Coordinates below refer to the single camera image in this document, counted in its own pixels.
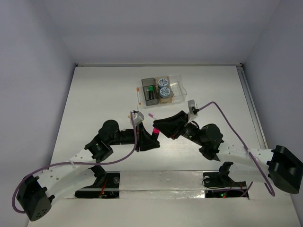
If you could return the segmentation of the pink highlighter cap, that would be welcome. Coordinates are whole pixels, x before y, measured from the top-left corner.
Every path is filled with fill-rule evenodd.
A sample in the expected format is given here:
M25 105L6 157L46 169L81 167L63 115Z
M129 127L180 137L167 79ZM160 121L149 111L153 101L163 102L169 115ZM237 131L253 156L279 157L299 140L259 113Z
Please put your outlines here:
M156 128L153 129L153 133L159 134L159 132L160 132L160 131L159 131L158 129L156 129Z

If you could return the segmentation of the purple-capped white marker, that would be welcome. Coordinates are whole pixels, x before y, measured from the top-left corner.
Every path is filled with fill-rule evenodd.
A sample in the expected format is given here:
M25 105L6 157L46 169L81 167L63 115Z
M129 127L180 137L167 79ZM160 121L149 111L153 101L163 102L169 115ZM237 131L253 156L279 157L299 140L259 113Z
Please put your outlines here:
M153 114L148 113L148 115L149 115L152 119L157 120L157 118L156 118Z

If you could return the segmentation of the blue-lidded round jar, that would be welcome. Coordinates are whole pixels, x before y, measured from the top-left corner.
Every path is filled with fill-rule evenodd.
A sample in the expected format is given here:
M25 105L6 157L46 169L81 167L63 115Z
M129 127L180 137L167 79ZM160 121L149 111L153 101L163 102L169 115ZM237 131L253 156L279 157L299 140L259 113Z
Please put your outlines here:
M157 84L159 88L168 87L169 80L167 78L160 78L158 79Z
M168 87L163 87L159 89L160 98L168 98L171 97L171 90Z

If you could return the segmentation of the black green highlighter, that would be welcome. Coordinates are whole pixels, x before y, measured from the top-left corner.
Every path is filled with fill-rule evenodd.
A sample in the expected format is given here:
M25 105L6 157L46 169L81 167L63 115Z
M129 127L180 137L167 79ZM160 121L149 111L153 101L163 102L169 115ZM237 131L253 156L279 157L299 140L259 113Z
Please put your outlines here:
M148 87L148 96L149 96L149 100L154 100L155 99L154 87L153 86Z

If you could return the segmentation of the orange-capped white marker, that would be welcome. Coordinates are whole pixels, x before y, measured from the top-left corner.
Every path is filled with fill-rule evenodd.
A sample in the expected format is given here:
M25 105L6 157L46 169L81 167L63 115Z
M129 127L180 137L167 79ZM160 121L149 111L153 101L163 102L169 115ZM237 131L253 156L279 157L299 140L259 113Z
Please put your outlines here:
M141 105L141 98L140 98L140 89L139 87L136 88L136 93L137 93L137 100L138 100L138 105Z

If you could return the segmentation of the black pink highlighter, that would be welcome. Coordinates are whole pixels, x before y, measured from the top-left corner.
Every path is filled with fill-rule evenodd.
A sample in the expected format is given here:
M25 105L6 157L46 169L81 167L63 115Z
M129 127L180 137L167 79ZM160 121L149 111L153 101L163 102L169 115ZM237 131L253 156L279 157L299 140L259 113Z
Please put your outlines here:
M152 140L157 141L158 137L159 137L159 134L155 134L152 132L152 135L151 135Z

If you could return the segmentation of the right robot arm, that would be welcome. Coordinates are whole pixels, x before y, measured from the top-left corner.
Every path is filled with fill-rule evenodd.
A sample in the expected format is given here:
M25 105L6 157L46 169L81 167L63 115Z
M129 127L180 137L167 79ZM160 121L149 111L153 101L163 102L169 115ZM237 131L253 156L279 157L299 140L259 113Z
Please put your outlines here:
M223 140L215 124L198 128L189 121L184 111L155 120L154 128L167 138L182 136L200 146L199 152L208 160L222 162L218 180L222 185L233 181L265 183L290 193L298 194L303 178L303 163L288 148L277 145L274 149L246 148Z

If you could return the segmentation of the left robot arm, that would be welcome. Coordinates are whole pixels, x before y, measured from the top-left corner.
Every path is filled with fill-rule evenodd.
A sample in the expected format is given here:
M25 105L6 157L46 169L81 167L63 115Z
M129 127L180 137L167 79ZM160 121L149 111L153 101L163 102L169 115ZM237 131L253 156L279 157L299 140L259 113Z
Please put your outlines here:
M113 154L113 145L134 145L132 152L160 147L159 131L148 133L143 125L120 130L118 122L107 120L98 134L69 161L51 164L26 175L13 194L12 204L19 202L30 221L42 218L61 198L91 184L106 181L105 160Z

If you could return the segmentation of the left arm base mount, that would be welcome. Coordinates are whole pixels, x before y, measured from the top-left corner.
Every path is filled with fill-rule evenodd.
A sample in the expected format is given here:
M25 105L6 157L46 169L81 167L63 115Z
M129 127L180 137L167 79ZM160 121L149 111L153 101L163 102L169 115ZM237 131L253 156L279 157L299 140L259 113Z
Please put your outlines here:
M78 199L118 199L120 197L120 172L107 173L104 181L94 183L77 190L74 196Z

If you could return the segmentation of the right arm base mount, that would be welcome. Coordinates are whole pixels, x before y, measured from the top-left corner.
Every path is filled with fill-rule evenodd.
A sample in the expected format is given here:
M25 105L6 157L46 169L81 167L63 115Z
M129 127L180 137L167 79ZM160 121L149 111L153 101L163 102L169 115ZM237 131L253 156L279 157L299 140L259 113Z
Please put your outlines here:
M207 199L249 197L248 193L245 193L248 188L246 182L235 182L229 177L221 177L219 172L203 172L201 184L205 188L205 198Z

